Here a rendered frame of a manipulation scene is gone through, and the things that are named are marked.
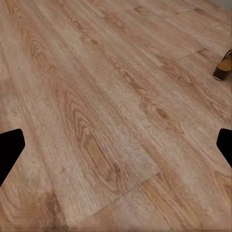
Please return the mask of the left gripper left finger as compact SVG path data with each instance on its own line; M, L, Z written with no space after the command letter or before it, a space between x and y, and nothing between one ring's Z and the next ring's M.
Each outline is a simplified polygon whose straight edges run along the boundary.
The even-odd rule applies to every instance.
M0 134L0 187L25 147L21 129Z

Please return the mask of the sandal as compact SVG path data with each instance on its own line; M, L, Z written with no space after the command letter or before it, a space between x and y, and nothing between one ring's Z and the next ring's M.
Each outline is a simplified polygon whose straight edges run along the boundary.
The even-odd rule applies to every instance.
M232 72L232 51L227 53L218 64L213 76L219 80L225 80Z

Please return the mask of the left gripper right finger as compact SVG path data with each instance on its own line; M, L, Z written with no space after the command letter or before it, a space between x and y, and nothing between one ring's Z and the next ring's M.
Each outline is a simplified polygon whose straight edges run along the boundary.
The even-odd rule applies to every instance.
M232 130L222 128L217 138L217 147L232 167Z

